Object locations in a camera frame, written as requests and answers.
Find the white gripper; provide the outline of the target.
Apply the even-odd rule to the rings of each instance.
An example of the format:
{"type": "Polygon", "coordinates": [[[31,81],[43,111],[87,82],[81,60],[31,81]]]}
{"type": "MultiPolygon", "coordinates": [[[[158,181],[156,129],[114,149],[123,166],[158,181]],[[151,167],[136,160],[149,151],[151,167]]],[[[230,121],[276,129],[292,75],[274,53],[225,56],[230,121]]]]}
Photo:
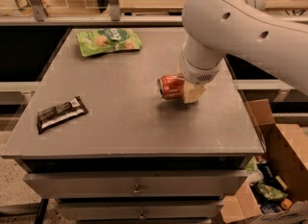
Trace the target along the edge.
{"type": "Polygon", "coordinates": [[[184,97],[186,104],[196,102],[206,91],[206,85],[212,82],[220,70],[220,64],[224,55],[182,53],[179,57],[179,71],[187,81],[184,83],[184,97]]]}

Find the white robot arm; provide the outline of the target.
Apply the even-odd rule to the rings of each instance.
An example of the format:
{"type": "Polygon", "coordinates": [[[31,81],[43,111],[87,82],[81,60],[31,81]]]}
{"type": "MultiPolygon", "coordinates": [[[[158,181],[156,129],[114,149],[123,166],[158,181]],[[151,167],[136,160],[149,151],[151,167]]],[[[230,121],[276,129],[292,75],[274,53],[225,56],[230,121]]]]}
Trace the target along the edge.
{"type": "Polygon", "coordinates": [[[184,78],[211,82],[220,61],[233,55],[308,94],[308,27],[264,12],[266,0],[187,0],[184,78]]]}

